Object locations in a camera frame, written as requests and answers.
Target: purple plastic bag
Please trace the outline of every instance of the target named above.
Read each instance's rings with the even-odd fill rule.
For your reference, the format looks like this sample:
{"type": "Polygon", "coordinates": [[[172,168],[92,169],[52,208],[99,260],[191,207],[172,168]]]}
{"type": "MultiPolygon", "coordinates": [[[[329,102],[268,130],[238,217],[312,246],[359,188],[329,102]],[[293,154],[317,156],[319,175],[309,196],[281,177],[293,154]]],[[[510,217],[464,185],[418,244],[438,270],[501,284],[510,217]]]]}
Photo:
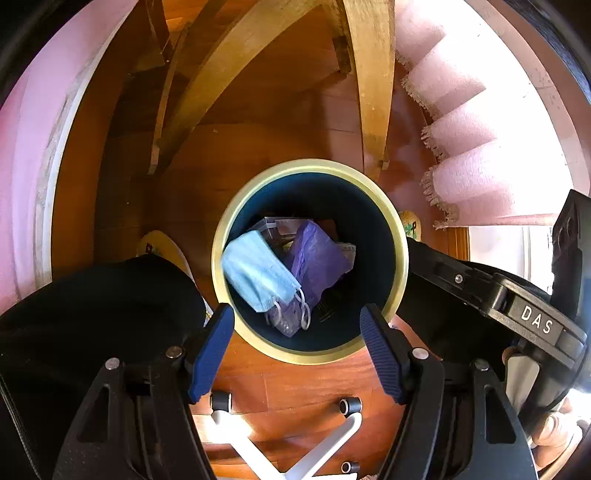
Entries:
{"type": "Polygon", "coordinates": [[[310,310],[320,301],[322,292],[350,270],[340,248],[311,220],[298,228],[284,264],[300,282],[310,310]]]}

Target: yellow slipper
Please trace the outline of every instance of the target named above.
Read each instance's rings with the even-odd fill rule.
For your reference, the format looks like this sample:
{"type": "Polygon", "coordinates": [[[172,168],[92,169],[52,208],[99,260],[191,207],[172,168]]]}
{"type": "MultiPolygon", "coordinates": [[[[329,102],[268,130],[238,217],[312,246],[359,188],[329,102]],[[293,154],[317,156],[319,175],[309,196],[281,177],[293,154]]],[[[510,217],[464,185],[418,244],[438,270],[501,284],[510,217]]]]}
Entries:
{"type": "Polygon", "coordinates": [[[402,221],[402,225],[404,227],[404,233],[406,236],[420,242],[421,241],[421,220],[419,220],[418,216],[411,212],[410,210],[405,210],[399,213],[400,220],[402,221]]]}
{"type": "MultiPolygon", "coordinates": [[[[144,254],[154,254],[168,260],[185,272],[187,276],[193,280],[193,283],[195,283],[187,258],[184,256],[178,245],[174,243],[173,239],[166,235],[166,233],[161,232],[160,230],[152,230],[151,232],[146,233],[138,242],[138,246],[135,250],[136,257],[144,254]]],[[[203,299],[203,301],[205,302],[207,321],[209,321],[213,315],[213,311],[205,299],[203,299]]]]}

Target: blue surgical mask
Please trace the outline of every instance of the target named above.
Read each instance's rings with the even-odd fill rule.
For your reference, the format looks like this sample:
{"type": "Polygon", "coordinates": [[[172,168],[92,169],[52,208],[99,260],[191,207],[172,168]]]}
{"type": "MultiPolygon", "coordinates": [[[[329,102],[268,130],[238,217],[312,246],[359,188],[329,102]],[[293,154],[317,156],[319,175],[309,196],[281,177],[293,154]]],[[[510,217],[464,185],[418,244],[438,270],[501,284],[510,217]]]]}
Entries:
{"type": "Polygon", "coordinates": [[[222,270],[238,294],[260,313],[277,303],[289,304],[301,289],[258,231],[247,232],[226,246],[222,270]]]}

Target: wooden floor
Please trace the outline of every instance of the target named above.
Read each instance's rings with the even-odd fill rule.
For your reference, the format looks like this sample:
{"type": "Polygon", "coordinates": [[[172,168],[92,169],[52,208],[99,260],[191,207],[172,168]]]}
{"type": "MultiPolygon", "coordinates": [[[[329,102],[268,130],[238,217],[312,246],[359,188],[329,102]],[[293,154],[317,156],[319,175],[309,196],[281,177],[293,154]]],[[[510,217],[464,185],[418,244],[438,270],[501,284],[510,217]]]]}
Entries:
{"type": "MultiPolygon", "coordinates": [[[[178,28],[196,15],[203,0],[169,0],[165,13],[178,28]]],[[[225,27],[253,2],[229,1],[211,26],[188,46],[181,72],[190,75],[225,27]]],[[[380,187],[398,210],[422,220],[423,241],[449,251],[448,234],[435,231],[441,213],[430,207],[418,181],[435,163],[421,142],[422,110],[400,86],[397,65],[388,138],[389,170],[380,187]]],[[[266,48],[227,88],[193,131],[160,179],[147,177],[162,70],[128,80],[113,117],[96,204],[96,262],[124,260],[151,229],[170,235],[191,265],[197,286],[217,304],[210,252],[217,222],[240,187],[257,173],[295,158],[327,158],[361,169],[361,135],[355,78],[337,71],[328,24],[312,11],[266,48]]],[[[178,99],[184,76],[171,94],[178,99]]],[[[284,364],[264,356],[234,335],[215,381],[233,392],[235,411],[270,460],[288,469],[342,422],[339,398],[363,400],[360,431],[321,470],[338,473],[340,463],[361,463],[377,473],[402,415],[384,395],[367,351],[318,367],[284,364]]],[[[202,439],[210,440],[207,399],[193,413],[202,439]]],[[[228,445],[206,450],[219,476],[255,478],[228,445]]]]}

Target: pink curtain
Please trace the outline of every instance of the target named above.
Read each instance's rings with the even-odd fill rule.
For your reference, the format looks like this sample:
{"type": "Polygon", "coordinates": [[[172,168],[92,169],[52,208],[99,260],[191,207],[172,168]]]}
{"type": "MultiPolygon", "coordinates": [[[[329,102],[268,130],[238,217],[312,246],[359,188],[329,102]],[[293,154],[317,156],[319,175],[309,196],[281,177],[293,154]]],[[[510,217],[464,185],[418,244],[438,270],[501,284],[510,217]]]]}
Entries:
{"type": "Polygon", "coordinates": [[[447,214],[435,227],[552,225],[573,182],[517,59],[464,0],[395,7],[402,86],[434,119],[423,140],[439,164],[421,184],[447,214]]]}

